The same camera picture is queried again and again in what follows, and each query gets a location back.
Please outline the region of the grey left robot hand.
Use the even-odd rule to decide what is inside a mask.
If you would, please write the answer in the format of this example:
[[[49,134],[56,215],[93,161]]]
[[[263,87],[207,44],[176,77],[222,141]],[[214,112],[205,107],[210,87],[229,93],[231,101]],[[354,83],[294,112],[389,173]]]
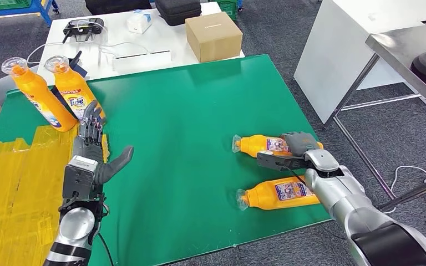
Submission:
[[[123,169],[132,159],[133,146],[127,146],[122,153],[110,162],[104,161],[102,109],[96,100],[85,108],[79,120],[78,133],[74,140],[73,155],[81,156],[97,163],[94,170],[94,183],[103,185]]]

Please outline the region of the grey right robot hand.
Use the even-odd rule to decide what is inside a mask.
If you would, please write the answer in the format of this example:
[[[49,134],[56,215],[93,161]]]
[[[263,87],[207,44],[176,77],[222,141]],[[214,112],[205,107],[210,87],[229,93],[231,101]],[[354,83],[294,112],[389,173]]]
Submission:
[[[293,156],[302,156],[308,150],[322,149],[323,145],[307,132],[288,132],[280,136]]]

